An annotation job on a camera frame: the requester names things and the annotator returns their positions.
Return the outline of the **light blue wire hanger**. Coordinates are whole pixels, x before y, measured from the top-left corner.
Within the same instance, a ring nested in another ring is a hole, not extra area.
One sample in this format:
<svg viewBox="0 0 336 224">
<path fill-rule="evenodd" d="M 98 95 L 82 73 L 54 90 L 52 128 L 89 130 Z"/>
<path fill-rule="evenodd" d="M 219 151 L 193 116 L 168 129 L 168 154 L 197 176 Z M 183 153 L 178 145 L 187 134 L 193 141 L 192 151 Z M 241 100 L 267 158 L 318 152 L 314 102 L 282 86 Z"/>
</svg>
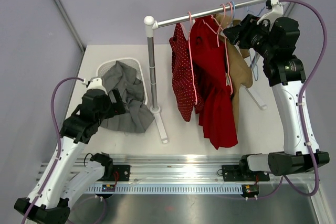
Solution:
<svg viewBox="0 0 336 224">
<path fill-rule="evenodd" d="M 262 14 L 262 12 L 264 11 L 265 8 L 266 8 L 266 6 L 264 5 L 264 7 L 260 9 L 260 11 L 258 12 L 258 14 L 255 14 L 253 11 L 249 10 L 249 7 L 247 7 L 247 12 L 249 14 L 253 14 L 254 16 L 260 16 Z M 258 79 L 259 79 L 259 70 L 258 70 L 258 66 L 257 66 L 257 61 L 259 59 L 259 54 L 255 51 L 255 54 L 254 54 L 253 57 L 251 56 L 251 54 L 249 54 L 249 59 L 250 59 L 250 68 L 252 70 L 254 80 L 258 81 Z"/>
</svg>

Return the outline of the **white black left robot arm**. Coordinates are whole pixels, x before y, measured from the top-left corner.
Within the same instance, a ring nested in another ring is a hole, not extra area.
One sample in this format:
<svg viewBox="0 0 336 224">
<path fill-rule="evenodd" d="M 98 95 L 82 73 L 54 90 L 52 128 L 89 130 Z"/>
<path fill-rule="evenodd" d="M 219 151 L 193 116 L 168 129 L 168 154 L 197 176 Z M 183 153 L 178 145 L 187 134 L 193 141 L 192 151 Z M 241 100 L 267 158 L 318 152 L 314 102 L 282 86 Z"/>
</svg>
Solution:
<svg viewBox="0 0 336 224">
<path fill-rule="evenodd" d="M 90 88 L 71 116 L 58 131 L 58 143 L 53 157 L 33 191 L 18 198 L 14 208 L 35 223 L 66 223 L 70 211 L 90 185 L 98 180 L 109 180 L 114 173 L 113 159 L 105 153 L 94 154 L 86 167 L 69 180 L 68 175 L 78 156 L 102 121 L 125 113 L 118 89 L 113 89 L 115 101 L 98 88 Z"/>
</svg>

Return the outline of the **tan skirt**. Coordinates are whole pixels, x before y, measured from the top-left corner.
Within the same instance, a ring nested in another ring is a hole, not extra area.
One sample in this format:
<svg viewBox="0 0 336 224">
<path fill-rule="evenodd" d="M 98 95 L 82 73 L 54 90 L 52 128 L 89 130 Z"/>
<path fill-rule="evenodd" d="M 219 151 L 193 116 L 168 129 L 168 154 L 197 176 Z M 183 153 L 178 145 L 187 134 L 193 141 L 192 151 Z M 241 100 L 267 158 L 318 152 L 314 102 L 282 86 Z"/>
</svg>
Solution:
<svg viewBox="0 0 336 224">
<path fill-rule="evenodd" d="M 238 133 L 239 125 L 239 89 L 241 86 L 250 88 L 253 84 L 252 72 L 245 62 L 247 57 L 246 49 L 237 49 L 227 40 L 227 50 L 230 66 L 230 77 L 233 85 L 233 95 L 230 96 L 230 88 L 226 85 L 224 68 L 224 36 L 219 35 L 218 60 L 220 60 L 219 84 L 220 89 L 216 91 L 215 104 L 219 110 L 221 122 L 225 129 L 230 130 L 232 134 Z"/>
</svg>

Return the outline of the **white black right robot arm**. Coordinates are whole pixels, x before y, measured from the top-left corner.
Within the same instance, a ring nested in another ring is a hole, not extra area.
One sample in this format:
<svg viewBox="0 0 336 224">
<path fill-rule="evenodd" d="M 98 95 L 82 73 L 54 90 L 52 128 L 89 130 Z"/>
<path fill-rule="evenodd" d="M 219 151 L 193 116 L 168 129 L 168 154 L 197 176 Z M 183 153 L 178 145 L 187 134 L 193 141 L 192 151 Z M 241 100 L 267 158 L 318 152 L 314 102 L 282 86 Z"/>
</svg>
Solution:
<svg viewBox="0 0 336 224">
<path fill-rule="evenodd" d="M 250 180 L 257 172 L 275 176 L 305 173 L 328 164 L 329 153 L 320 150 L 305 105 L 304 66 L 293 53 L 300 36 L 298 22 L 288 17 L 271 22 L 248 14 L 238 25 L 224 29 L 223 34 L 232 45 L 253 49 L 262 56 L 284 135 L 283 151 L 242 156 L 239 176 Z"/>
</svg>

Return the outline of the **grey pleated skirt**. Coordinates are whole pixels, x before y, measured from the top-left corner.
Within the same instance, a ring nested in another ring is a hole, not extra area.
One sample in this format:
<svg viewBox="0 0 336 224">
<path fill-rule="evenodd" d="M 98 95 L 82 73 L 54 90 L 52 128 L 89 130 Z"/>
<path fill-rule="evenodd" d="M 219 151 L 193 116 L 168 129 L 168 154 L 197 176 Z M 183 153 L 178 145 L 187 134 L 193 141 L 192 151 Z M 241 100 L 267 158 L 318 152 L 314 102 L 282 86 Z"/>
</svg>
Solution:
<svg viewBox="0 0 336 224">
<path fill-rule="evenodd" d="M 128 133 L 144 133 L 154 120 L 154 116 L 143 103 L 145 100 L 144 85 L 136 77 L 137 71 L 117 61 L 103 76 L 102 82 L 111 102 L 115 102 L 112 89 L 118 89 L 125 106 L 126 113 L 105 119 L 101 127 Z"/>
</svg>

